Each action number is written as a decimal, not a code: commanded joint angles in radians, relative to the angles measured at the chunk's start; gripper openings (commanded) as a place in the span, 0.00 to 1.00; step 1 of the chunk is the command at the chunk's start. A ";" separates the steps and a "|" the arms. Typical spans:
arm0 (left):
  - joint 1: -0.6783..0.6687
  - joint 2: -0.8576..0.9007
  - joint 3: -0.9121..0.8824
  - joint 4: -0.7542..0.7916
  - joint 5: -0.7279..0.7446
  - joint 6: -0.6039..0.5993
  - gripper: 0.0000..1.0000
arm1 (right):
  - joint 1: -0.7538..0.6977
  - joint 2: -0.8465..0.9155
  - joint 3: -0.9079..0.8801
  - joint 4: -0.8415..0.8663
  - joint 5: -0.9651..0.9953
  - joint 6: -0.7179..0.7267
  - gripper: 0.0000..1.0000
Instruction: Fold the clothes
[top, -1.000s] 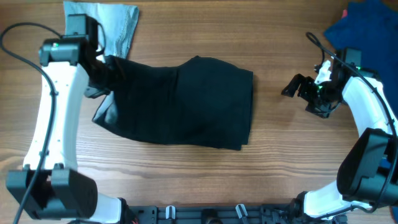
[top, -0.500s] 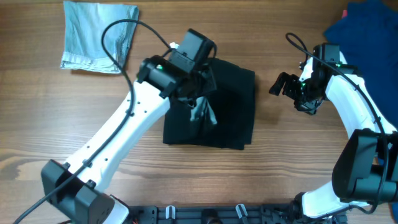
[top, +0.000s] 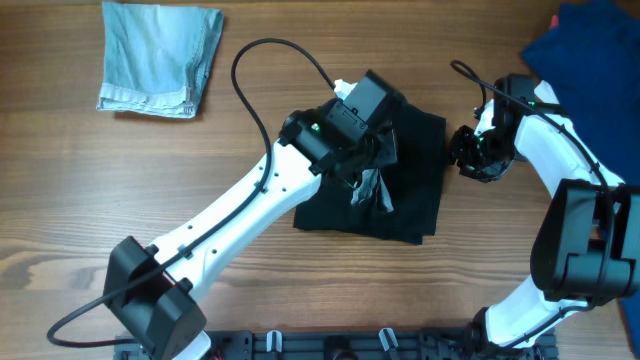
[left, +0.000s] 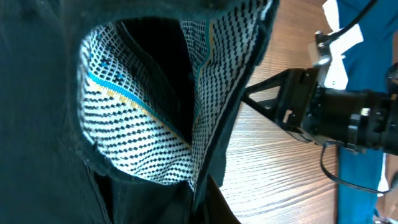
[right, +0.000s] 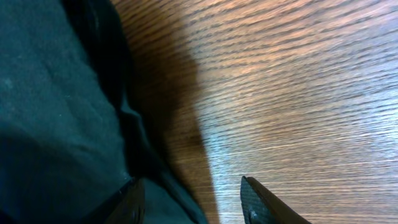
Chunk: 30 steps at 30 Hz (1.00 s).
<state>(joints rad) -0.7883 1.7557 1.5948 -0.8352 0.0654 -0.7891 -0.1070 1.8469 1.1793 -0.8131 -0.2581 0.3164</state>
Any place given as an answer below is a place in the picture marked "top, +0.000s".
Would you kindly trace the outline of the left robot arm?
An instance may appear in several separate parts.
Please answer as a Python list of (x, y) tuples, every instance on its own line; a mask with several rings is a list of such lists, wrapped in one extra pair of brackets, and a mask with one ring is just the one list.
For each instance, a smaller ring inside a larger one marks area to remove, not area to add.
[(151, 359), (201, 359), (212, 341), (199, 308), (222, 270), (272, 223), (311, 199), (324, 177), (354, 186), (395, 161), (393, 118), (405, 97), (373, 71), (336, 81), (334, 98), (293, 112), (268, 153), (184, 225), (149, 245), (128, 236), (111, 252), (107, 308)]

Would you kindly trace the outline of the black garment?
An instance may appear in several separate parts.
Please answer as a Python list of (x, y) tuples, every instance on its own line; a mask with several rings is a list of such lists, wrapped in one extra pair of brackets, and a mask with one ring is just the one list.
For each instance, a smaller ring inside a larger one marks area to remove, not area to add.
[(293, 226), (335, 230), (420, 245), (436, 232), (446, 167), (446, 120), (406, 104), (393, 115), (398, 161), (366, 170), (351, 188), (325, 177), (318, 192), (297, 206)]

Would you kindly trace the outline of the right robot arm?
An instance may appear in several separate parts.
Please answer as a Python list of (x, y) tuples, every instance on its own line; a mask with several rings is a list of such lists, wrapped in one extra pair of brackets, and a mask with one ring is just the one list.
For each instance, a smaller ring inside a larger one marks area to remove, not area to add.
[(465, 350), (507, 356), (548, 330), (639, 289), (639, 189), (607, 169), (577, 136), (549, 85), (510, 74), (482, 82), (477, 127), (460, 127), (449, 162), (489, 183), (529, 162), (552, 201), (530, 256), (528, 277), (468, 325)]

